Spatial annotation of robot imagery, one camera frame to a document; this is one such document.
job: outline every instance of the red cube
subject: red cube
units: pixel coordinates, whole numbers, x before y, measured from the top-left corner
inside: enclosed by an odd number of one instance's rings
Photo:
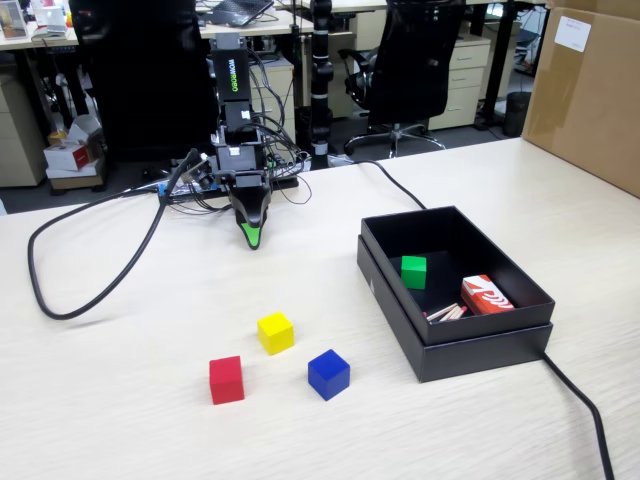
[[[214,405],[244,400],[240,357],[209,362],[209,385]]]

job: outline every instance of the chair backrest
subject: chair backrest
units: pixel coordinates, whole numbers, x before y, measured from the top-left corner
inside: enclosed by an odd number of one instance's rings
[[[444,112],[449,62],[465,8],[465,0],[387,0],[367,92],[370,124],[413,122]]]
[[[194,0],[71,0],[109,157],[206,150],[218,108]]]

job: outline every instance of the white label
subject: white label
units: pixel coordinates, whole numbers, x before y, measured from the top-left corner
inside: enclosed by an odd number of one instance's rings
[[[591,25],[588,23],[561,17],[558,33],[556,33],[556,43],[582,53],[587,47],[589,32],[591,32]]]

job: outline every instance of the black box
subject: black box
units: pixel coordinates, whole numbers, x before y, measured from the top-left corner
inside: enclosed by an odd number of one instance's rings
[[[427,258],[424,290],[400,278],[404,255]],[[358,265],[422,382],[539,360],[555,302],[455,207],[362,220]],[[516,307],[430,324],[457,302],[462,279],[486,274]]]

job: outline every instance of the blue cube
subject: blue cube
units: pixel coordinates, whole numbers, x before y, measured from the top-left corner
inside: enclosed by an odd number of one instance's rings
[[[309,385],[325,400],[349,386],[351,367],[333,350],[327,350],[309,362]]]

